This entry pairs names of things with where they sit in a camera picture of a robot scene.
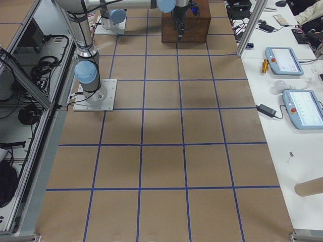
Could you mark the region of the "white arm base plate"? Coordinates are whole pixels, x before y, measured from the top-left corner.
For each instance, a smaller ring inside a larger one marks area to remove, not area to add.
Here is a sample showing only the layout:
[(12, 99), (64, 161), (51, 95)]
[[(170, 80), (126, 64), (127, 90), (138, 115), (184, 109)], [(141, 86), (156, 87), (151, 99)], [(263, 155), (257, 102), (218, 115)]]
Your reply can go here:
[(101, 87), (93, 95), (84, 92), (79, 84), (78, 92), (83, 92), (83, 94), (76, 96), (74, 111), (113, 111), (118, 80), (101, 79), (100, 81)]
[(95, 24), (95, 35), (124, 35), (126, 27), (126, 19), (123, 22), (115, 24), (107, 18), (98, 16)]

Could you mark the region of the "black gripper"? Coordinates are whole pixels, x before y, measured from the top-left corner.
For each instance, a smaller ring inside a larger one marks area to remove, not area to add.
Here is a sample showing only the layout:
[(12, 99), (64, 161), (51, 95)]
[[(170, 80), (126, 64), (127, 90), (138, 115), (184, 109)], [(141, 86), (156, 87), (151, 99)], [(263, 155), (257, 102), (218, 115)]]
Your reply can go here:
[(179, 7), (175, 6), (175, 8), (171, 12), (174, 30), (178, 31), (178, 40), (181, 40), (183, 34), (185, 32), (185, 19), (187, 14), (188, 6)]

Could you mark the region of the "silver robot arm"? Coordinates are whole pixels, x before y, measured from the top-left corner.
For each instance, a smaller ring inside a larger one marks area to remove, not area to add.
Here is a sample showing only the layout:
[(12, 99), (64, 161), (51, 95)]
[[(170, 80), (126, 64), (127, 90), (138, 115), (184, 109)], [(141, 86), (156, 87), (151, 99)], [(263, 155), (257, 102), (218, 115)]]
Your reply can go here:
[(56, 3), (64, 14), (76, 44), (79, 62), (74, 68), (74, 73), (83, 88), (83, 95), (90, 103), (103, 101), (107, 90), (100, 80), (99, 54), (91, 36), (86, 1), (56, 1)]
[(159, 9), (162, 13), (171, 13), (177, 39), (181, 40), (185, 33), (185, 19), (189, 9), (198, 14), (198, 7), (194, 1), (100, 1), (101, 8), (108, 9)]

